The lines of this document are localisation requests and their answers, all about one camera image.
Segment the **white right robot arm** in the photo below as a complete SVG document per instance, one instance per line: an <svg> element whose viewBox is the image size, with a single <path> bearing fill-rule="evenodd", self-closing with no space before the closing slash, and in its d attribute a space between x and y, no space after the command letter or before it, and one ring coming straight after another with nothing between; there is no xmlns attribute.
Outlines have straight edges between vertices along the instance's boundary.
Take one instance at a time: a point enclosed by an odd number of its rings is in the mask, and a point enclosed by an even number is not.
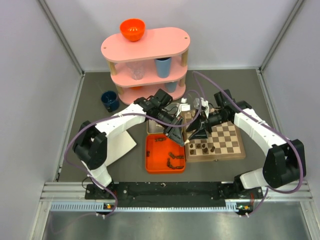
<svg viewBox="0 0 320 240"><path fill-rule="evenodd" d="M304 144L290 140L263 121L246 101L236 102L228 89L214 95L218 109L211 113L202 110L186 128L189 140L206 139L212 128L227 122L245 132L263 151L263 167L235 176L233 192L245 198L253 188L279 187L294 181L301 182L307 174Z"/></svg>

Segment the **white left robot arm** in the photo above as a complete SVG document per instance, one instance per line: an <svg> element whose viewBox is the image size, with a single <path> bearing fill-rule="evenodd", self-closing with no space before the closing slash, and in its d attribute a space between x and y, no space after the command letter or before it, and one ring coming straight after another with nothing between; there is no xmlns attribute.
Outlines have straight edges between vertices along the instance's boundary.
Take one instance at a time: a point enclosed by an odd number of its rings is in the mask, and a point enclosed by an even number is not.
<svg viewBox="0 0 320 240"><path fill-rule="evenodd" d="M131 151L136 143L128 129L150 119L159 123L166 137L184 146L183 119L169 114L165 107L173 97L162 89L148 98L140 97L127 108L99 123L84 122L74 140L72 150L80 159L87 175L96 185L102 198L109 198L114 191L108 165Z"/></svg>

